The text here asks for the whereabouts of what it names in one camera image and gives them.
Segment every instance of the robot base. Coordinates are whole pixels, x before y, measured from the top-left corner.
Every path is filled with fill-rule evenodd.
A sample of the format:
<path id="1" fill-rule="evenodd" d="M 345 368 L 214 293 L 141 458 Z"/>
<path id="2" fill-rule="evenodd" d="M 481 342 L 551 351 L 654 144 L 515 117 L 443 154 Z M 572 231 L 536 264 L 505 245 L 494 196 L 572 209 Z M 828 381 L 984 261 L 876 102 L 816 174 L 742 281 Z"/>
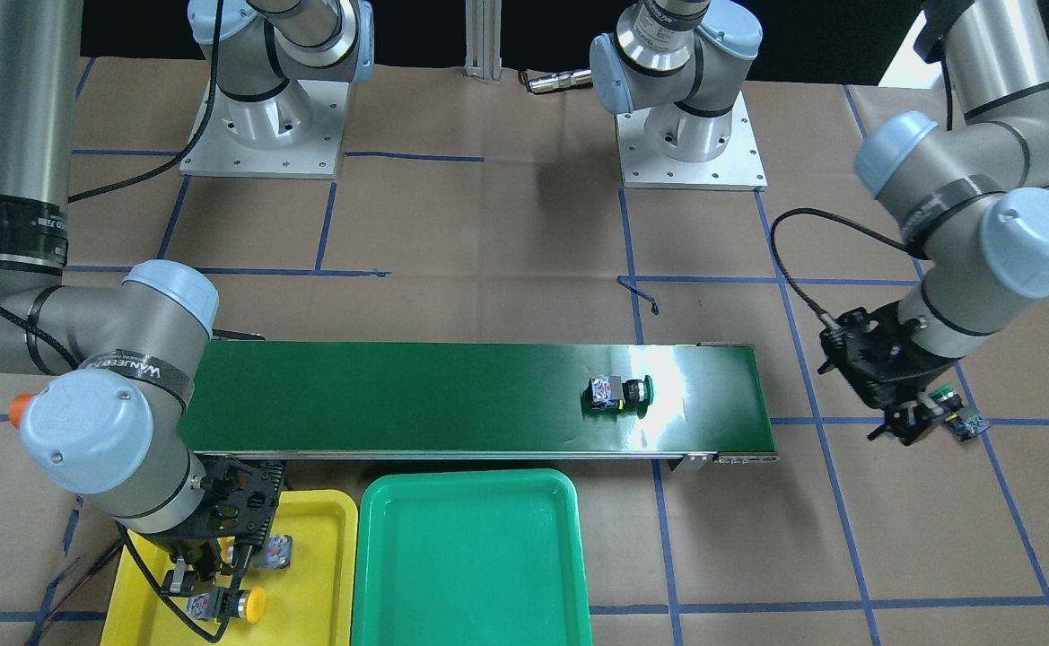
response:
<path id="1" fill-rule="evenodd" d="M 227 132 L 214 107 L 213 119 L 193 151 L 180 163 L 184 175 L 205 177 L 285 177 L 294 179 L 336 179 L 340 160 L 340 139 L 348 108 L 348 84 L 331 81 L 300 81 L 313 103 L 315 123 L 307 138 L 284 148 L 254 148 L 242 145 Z M 196 123 L 205 113 L 205 102 Z"/>
<path id="2" fill-rule="evenodd" d="M 702 189 L 753 191 L 767 187 L 759 148 L 747 115 L 743 94 L 732 107 L 732 134 L 728 147 L 709 163 L 689 164 L 669 158 L 643 131 L 651 108 L 616 117 L 619 164 L 628 189 Z"/>

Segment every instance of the yellow tray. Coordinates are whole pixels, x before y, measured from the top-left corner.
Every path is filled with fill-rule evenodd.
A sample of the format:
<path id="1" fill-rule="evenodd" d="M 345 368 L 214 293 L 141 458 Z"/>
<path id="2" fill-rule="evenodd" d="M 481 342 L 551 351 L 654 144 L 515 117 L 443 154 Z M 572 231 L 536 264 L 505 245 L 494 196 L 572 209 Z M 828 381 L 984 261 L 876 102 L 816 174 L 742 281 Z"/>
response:
<path id="1" fill-rule="evenodd" d="M 294 537 L 292 564 L 284 569 L 251 568 L 241 587 L 263 586 L 269 608 L 257 624 L 239 618 L 229 622 L 221 639 L 228 646 L 348 646 L 352 615 L 352 574 L 357 568 L 357 504 L 339 491 L 286 491 L 281 494 L 273 533 Z M 162 581 L 169 557 L 154 544 L 134 537 L 146 565 Z M 215 632 L 214 622 L 199 622 Z M 158 602 L 133 559 L 117 567 L 102 646 L 200 646 Z"/>

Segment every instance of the conveyor belt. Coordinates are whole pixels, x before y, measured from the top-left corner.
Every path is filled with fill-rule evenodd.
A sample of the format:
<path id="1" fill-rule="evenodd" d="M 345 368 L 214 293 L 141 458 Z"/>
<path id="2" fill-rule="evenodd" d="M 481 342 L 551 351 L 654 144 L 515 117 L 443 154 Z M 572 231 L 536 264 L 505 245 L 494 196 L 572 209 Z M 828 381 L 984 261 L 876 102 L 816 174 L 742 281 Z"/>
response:
<path id="1" fill-rule="evenodd" d="M 597 412 L 591 375 L 651 375 Z M 286 458 L 772 459 L 748 346 L 213 342 L 179 428 L 192 450 Z"/>

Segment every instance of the black background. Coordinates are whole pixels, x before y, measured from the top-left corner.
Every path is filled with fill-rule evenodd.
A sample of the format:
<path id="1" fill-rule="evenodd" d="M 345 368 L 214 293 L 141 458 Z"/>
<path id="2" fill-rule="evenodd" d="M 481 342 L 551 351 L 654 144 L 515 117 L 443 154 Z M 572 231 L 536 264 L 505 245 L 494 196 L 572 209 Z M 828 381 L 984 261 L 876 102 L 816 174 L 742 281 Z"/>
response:
<path id="1" fill-rule="evenodd" d="M 763 24 L 756 81 L 875 85 L 919 10 L 913 0 L 742 0 Z M 586 66 L 588 42 L 630 0 L 502 0 L 500 52 L 513 69 Z M 1049 0 L 1039 3 L 1049 34 Z M 374 0 L 377 62 L 458 66 L 463 0 Z M 82 55 L 199 59 L 185 0 L 86 0 Z"/>

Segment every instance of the green tray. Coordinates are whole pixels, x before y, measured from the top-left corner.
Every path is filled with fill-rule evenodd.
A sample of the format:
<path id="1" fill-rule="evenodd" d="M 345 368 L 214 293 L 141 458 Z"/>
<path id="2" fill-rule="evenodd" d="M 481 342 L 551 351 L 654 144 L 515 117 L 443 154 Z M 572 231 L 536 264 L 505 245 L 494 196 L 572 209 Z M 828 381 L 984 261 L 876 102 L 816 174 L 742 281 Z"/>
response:
<path id="1" fill-rule="evenodd" d="M 590 646 L 573 482 L 386 475 L 364 492 L 352 646 Z"/>

